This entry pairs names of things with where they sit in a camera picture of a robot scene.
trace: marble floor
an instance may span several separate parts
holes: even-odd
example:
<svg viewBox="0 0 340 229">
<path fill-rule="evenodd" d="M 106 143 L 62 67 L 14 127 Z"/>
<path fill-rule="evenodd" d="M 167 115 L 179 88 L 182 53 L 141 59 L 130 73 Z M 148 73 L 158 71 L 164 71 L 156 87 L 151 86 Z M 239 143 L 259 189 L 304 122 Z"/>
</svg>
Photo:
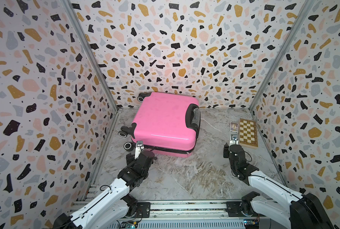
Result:
<svg viewBox="0 0 340 229">
<path fill-rule="evenodd" d="M 96 179 L 99 186 L 112 183 L 126 166 L 123 144 L 131 139 L 122 138 L 117 132 L 123 125 L 130 126 L 136 112 L 137 109 L 130 109 L 119 114 Z M 232 176 L 229 161 L 223 158 L 223 146 L 229 143 L 231 135 L 229 122 L 238 122 L 240 118 L 252 119 L 248 110 L 201 110 L 200 133 L 193 154 L 189 158 L 157 155 L 148 178 L 131 195 L 138 200 L 241 199 L 252 190 L 258 191 Z M 258 139 L 257 149 L 244 148 L 252 157 L 250 163 L 281 182 L 259 132 Z"/>
</svg>

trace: wooden chessboard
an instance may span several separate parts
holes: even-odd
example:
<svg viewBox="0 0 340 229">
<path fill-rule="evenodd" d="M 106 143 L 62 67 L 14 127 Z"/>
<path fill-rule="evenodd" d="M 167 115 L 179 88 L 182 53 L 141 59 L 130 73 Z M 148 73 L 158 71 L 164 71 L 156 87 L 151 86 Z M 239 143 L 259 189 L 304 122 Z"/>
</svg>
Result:
<svg viewBox="0 0 340 229">
<path fill-rule="evenodd" d="M 239 144 L 256 149 L 258 147 L 256 123 L 252 120 L 240 118 L 239 128 Z"/>
</svg>

